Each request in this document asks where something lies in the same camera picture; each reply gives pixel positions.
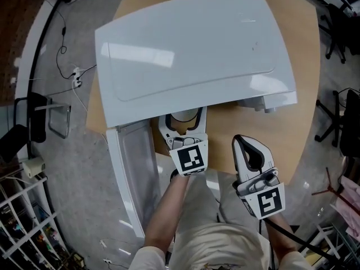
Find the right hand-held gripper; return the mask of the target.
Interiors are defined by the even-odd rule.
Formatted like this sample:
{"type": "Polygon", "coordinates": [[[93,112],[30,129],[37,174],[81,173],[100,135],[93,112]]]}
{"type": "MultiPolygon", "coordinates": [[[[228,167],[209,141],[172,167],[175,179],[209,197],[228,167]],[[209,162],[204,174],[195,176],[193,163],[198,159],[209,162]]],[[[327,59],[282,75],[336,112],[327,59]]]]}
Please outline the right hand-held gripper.
{"type": "Polygon", "coordinates": [[[264,219],[284,211],[285,186],[278,170],[271,169],[275,165],[270,149],[257,139],[237,134],[232,150],[238,176],[232,185],[250,215],[264,219]]]}

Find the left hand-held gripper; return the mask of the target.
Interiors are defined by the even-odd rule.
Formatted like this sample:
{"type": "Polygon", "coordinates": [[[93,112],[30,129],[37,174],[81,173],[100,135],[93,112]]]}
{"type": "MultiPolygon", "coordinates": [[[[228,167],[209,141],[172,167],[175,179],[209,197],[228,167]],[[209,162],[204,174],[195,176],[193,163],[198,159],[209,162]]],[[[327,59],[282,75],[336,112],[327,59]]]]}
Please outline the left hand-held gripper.
{"type": "Polygon", "coordinates": [[[206,116],[207,107],[200,107],[194,126],[187,128],[187,135],[184,136],[172,127],[171,114],[159,117],[159,131],[170,148],[169,153],[178,174],[183,177],[204,172],[208,168],[206,116]]]}

